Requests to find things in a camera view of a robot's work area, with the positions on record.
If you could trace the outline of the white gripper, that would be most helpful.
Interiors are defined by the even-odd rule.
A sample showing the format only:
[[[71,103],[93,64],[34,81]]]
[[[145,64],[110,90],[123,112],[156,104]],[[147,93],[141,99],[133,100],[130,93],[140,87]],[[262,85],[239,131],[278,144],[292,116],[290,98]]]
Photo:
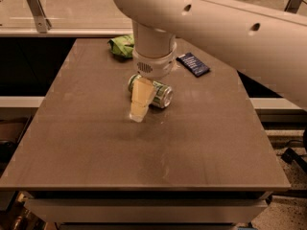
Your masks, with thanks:
[[[176,53],[177,45],[174,45],[168,55],[157,58],[145,57],[136,50],[132,51],[133,67],[142,76],[133,82],[132,87],[130,118],[135,122],[143,121],[154,99],[156,89],[152,80],[162,79],[171,72],[175,65]]]

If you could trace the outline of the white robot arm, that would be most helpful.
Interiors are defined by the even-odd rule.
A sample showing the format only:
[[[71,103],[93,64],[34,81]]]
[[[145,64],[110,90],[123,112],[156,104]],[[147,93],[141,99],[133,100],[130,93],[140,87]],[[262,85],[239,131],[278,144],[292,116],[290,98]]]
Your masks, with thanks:
[[[307,110],[307,20],[235,0],[113,0],[132,20],[141,75],[166,76],[181,37]]]

